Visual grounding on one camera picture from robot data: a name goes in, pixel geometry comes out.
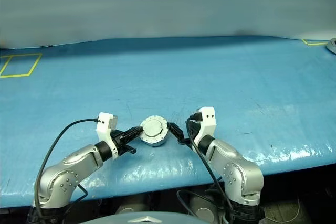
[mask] yellow tape square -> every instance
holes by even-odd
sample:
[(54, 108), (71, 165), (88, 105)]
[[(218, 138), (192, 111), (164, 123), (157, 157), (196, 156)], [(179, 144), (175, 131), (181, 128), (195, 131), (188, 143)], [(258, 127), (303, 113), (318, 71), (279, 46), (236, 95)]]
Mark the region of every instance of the yellow tape square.
[[(14, 57), (21, 57), (21, 56), (37, 56), (37, 59), (35, 60), (35, 62), (33, 63), (32, 67), (30, 68), (30, 70), (27, 73), (23, 73), (23, 74), (7, 74), (7, 75), (3, 76), (2, 73), (5, 71), (5, 69), (8, 66), (8, 64), (10, 63), (11, 59), (13, 59)], [(38, 64), (41, 56), (42, 56), (41, 53), (0, 56), (0, 58), (7, 58), (7, 61), (3, 65), (2, 69), (0, 70), (0, 78), (12, 78), (12, 77), (26, 77), (26, 76), (30, 76), (31, 73), (33, 72), (34, 68)]]
[(327, 44), (327, 42), (310, 42), (310, 41), (307, 41), (306, 39), (303, 39), (302, 41), (307, 46), (322, 46), (322, 45), (326, 45)]

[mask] round metal object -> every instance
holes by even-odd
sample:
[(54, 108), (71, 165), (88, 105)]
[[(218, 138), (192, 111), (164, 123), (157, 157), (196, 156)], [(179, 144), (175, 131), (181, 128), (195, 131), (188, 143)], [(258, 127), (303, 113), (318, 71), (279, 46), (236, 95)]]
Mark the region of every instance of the round metal object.
[(167, 120), (158, 115), (152, 115), (146, 118), (140, 124), (143, 131), (140, 138), (145, 143), (151, 146), (159, 146), (165, 142), (165, 137), (168, 133)]
[(213, 223), (215, 220), (215, 216), (210, 209), (202, 207), (197, 210), (196, 215), (202, 220), (207, 221), (208, 223)]

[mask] blue plastic sheet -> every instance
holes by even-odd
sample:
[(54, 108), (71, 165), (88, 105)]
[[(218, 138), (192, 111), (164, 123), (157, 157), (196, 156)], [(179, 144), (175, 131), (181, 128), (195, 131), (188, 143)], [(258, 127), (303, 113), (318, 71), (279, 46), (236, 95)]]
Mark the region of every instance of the blue plastic sheet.
[[(323, 46), (272, 37), (113, 39), (51, 48), (29, 77), (0, 78), (1, 207), (29, 205), (52, 141), (68, 123), (99, 112), (117, 128), (160, 115), (185, 132), (185, 120), (214, 106), (215, 136), (282, 173), (336, 162), (336, 57)], [(28, 71), (36, 55), (14, 56), (1, 76)], [(69, 129), (48, 165), (98, 138), (94, 123)], [(108, 160), (82, 182), (89, 199), (211, 181), (188, 147), (170, 135), (160, 147), (138, 138), (138, 151)]]

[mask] white object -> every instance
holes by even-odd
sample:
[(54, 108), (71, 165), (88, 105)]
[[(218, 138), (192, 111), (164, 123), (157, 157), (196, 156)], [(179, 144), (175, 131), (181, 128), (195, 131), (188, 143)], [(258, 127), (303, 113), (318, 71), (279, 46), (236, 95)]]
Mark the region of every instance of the white object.
[(202, 121), (199, 123), (201, 128), (198, 135), (195, 137), (194, 142), (198, 146), (200, 140), (205, 135), (213, 136), (216, 129), (216, 115), (214, 107), (201, 107), (196, 112), (202, 113)]
[(167, 120), (165, 118), (153, 115), (142, 121), (140, 126), (143, 127), (140, 138), (145, 143), (151, 146), (159, 146), (165, 142), (165, 137), (168, 133)]
[(100, 141), (105, 141), (112, 152), (112, 159), (116, 159), (118, 155), (118, 150), (111, 138), (111, 131), (114, 131), (117, 127), (118, 117), (113, 114), (100, 112), (97, 122), (97, 134)]

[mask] robotic arm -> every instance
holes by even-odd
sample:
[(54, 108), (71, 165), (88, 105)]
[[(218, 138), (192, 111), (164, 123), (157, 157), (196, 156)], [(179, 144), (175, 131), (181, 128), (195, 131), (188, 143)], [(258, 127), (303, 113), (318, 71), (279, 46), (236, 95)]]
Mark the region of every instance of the robotic arm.
[(202, 107), (187, 121), (188, 132), (212, 168), (221, 174), (232, 209), (232, 223), (258, 223), (265, 217), (259, 207), (264, 177), (260, 168), (229, 144), (214, 138), (216, 115), (213, 107)]
[(100, 113), (96, 129), (100, 142), (87, 145), (44, 170), (38, 191), (43, 219), (38, 216), (34, 201), (27, 224), (61, 223), (72, 193), (83, 179), (102, 167), (104, 161), (116, 159), (125, 152), (136, 152), (127, 144), (139, 136), (142, 127), (122, 132), (116, 130), (117, 119), (113, 114)]

